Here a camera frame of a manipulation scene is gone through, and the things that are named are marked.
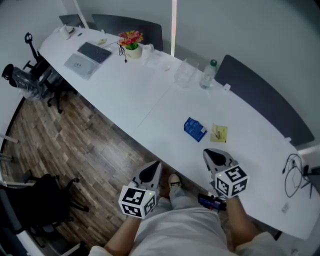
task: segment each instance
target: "white table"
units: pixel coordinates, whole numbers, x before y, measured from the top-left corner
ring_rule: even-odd
[[[229,152],[244,164],[251,181],[240,196],[246,212],[280,231],[306,239],[320,214],[320,196],[310,188],[299,189],[292,198],[284,191],[285,161],[296,149],[262,115],[231,91],[215,83],[203,90],[198,82],[191,89],[174,84],[181,60],[162,53],[171,69],[162,71],[143,65],[141,60],[112,56],[87,81],[64,67],[65,61],[86,41],[118,37],[99,31],[77,29],[64,40],[53,33],[42,44],[42,56],[89,102],[127,134],[183,175],[212,191],[211,173],[203,160],[203,150],[216,148]],[[210,132],[197,143],[184,132],[191,117],[211,130],[212,124],[228,126],[227,143],[210,142]],[[281,212],[285,204],[289,210]]]

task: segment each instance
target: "flower pot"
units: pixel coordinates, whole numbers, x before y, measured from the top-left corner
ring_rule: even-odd
[[[128,55],[132,59],[139,59],[142,54],[142,48],[140,45],[138,45],[138,48],[136,48],[134,50],[130,50],[127,48],[124,48],[124,50],[125,50],[125,54]]]

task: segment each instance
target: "black cable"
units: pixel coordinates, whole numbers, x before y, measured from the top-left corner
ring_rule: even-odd
[[[126,51],[125,51],[124,47],[119,44],[119,41],[109,43],[108,45],[106,45],[106,46],[103,47],[103,48],[106,48],[106,47],[108,47],[108,46],[110,46],[110,45],[113,45],[113,44],[117,44],[117,45],[119,46],[119,56],[124,55],[124,63],[127,63],[128,61],[127,61],[127,57],[126,57]]]
[[[288,169],[288,171],[287,171],[287,174],[284,179],[284,191],[285,191],[285,194],[288,198],[292,198],[294,196],[294,194],[298,191],[299,187],[301,186],[302,180],[303,179],[305,181],[308,181],[308,180],[303,176],[302,159],[298,154],[292,153],[287,157],[287,159],[285,161],[284,168],[282,170],[282,174],[284,174],[287,169]],[[298,185],[296,185],[295,181],[294,181],[294,177],[297,173],[297,170],[299,171],[299,173],[301,175]],[[293,187],[295,188],[295,191],[291,195],[289,195],[288,191],[287,191],[287,178],[292,171],[294,171],[293,176],[292,176],[292,183],[293,183]]]

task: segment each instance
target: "wooden floor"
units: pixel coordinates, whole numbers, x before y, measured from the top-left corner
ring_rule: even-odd
[[[103,246],[126,218],[118,206],[122,186],[137,167],[157,158],[83,97],[65,95],[62,108],[63,113],[58,114],[55,105],[23,103],[9,134],[19,143],[7,142],[3,151],[14,156],[15,163],[2,162],[2,175],[5,181],[15,182],[22,182],[28,169],[38,177],[60,175],[62,188],[70,179],[80,178],[70,195],[90,211],[70,208],[74,222],[64,223],[58,231],[72,243]],[[164,164],[160,183],[164,194],[173,172]],[[198,194],[196,185],[186,178],[182,182],[184,188]]]

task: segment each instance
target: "foot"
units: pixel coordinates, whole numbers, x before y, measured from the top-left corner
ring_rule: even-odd
[[[181,187],[180,178],[179,178],[178,175],[176,175],[176,174],[171,174],[168,181],[169,181],[169,188],[170,188],[170,190],[171,190],[173,187]]]

